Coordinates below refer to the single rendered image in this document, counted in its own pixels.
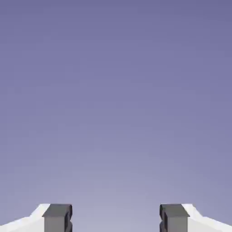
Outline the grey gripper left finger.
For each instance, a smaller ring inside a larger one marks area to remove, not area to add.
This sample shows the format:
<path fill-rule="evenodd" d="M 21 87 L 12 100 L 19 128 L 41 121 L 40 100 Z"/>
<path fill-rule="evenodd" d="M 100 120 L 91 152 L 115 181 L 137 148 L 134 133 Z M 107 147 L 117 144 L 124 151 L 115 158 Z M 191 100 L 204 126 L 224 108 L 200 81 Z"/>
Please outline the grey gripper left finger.
<path fill-rule="evenodd" d="M 0 225 L 0 232 L 73 232 L 71 204 L 42 203 L 29 216 Z"/>

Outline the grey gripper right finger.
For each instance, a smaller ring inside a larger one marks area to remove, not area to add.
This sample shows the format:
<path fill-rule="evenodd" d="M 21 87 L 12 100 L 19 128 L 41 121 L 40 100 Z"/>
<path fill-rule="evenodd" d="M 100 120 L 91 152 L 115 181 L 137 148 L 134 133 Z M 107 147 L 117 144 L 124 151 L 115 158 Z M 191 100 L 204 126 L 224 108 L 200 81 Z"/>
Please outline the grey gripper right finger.
<path fill-rule="evenodd" d="M 232 232 L 228 225 L 203 216 L 192 204 L 161 204 L 159 232 Z"/>

